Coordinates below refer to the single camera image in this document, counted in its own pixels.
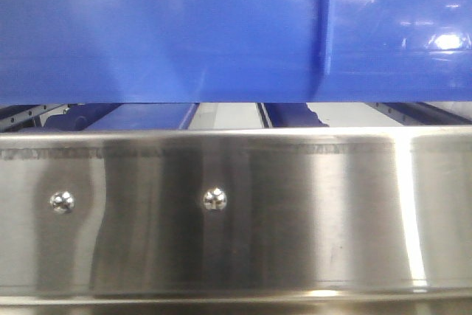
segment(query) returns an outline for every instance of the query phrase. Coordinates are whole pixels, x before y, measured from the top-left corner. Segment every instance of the brushed metal surface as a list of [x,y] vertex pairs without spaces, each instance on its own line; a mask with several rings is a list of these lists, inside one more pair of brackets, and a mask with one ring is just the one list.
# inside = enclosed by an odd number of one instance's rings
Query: brushed metal surface
[[471,175],[472,127],[3,134],[0,313],[470,314]]

